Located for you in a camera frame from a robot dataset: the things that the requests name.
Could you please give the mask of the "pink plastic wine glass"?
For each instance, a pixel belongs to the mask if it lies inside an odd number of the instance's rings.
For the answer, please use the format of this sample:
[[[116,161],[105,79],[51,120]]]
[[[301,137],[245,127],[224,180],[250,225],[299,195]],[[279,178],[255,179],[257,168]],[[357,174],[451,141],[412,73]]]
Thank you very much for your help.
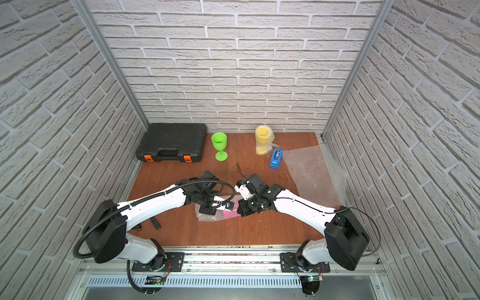
[[[222,211],[222,217],[224,220],[230,220],[233,218],[240,217],[239,213],[237,212],[239,208],[239,204],[237,201],[230,201],[225,206],[225,209]]]

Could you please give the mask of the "green plastic wine glass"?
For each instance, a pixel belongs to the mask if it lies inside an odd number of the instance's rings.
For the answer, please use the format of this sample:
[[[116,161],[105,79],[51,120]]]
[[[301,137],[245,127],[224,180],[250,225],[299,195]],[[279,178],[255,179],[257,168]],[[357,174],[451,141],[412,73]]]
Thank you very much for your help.
[[[228,158],[228,154],[225,151],[228,143],[227,135],[223,132],[214,133],[211,137],[211,141],[214,149],[217,151],[215,158],[218,161],[226,161]]]

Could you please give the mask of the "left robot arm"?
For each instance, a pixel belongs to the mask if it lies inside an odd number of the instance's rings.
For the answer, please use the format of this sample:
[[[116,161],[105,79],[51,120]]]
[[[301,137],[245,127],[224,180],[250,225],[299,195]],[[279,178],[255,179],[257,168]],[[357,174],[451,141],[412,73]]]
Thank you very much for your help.
[[[214,187],[217,179],[186,180],[132,201],[102,202],[88,221],[73,249],[75,258],[93,258],[98,264],[113,259],[137,261],[156,271],[165,264],[165,251],[154,239],[143,239],[128,232],[163,212],[197,203],[215,212],[225,205]]]

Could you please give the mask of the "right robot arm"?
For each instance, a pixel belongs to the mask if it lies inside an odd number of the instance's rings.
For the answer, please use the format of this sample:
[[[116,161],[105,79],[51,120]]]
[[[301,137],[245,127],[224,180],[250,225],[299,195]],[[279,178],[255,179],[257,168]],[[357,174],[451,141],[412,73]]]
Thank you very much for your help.
[[[242,196],[237,209],[242,217],[273,210],[306,223],[324,236],[305,241],[295,253],[294,264],[304,270],[334,261],[354,271],[370,243],[369,235],[347,207],[321,206],[277,184],[260,189],[238,184],[235,190]]]

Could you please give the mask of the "blue tape dispenser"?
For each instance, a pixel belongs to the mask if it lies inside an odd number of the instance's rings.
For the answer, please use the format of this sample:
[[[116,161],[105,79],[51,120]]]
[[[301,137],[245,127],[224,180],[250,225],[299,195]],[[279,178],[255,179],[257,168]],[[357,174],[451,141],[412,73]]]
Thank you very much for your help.
[[[274,170],[277,170],[280,167],[282,157],[283,157],[283,150],[278,148],[274,149],[272,152],[269,167]]]

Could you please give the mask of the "black plastic tool case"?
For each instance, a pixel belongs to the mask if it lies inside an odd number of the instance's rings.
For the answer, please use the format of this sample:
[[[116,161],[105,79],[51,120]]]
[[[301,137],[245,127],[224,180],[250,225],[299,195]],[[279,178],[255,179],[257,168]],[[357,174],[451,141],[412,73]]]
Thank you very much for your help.
[[[201,123],[152,123],[136,150],[136,157],[147,163],[198,163],[203,158],[207,131],[207,126]]]

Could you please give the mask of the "black handled screwdriver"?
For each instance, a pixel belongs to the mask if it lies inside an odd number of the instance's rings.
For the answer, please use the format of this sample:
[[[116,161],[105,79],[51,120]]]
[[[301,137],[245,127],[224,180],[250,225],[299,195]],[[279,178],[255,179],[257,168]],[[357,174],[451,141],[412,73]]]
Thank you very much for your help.
[[[156,220],[155,217],[150,218],[150,221],[151,221],[153,227],[154,227],[156,230],[160,230],[160,229],[161,229],[161,225],[160,225],[160,223]]]

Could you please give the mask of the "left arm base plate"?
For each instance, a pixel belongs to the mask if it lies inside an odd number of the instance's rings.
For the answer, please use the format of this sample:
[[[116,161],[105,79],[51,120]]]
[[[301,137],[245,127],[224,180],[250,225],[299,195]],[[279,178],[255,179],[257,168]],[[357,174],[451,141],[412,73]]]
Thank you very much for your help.
[[[161,252],[152,262],[142,264],[135,261],[132,267],[134,272],[180,272],[185,259],[184,252]]]

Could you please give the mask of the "aluminium mounting rail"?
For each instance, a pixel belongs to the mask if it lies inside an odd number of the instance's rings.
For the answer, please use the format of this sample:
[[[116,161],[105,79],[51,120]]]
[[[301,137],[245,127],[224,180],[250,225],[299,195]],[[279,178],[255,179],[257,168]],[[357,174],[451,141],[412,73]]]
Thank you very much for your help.
[[[86,288],[298,288],[301,280],[323,285],[330,278],[363,279],[375,293],[390,288],[386,271],[376,255],[362,257],[354,271],[333,261],[314,267],[295,267],[288,253],[293,245],[167,247],[170,264],[158,272],[114,259],[97,264],[86,259],[72,283],[72,293]]]

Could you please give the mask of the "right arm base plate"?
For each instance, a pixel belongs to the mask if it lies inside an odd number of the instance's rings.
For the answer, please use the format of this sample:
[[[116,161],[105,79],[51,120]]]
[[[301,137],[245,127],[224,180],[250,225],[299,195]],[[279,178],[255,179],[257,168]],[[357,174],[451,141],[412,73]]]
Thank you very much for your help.
[[[327,262],[319,262],[318,264],[311,264],[305,259],[297,257],[294,252],[282,252],[279,254],[280,266],[282,273],[329,273],[331,271],[330,265]]]

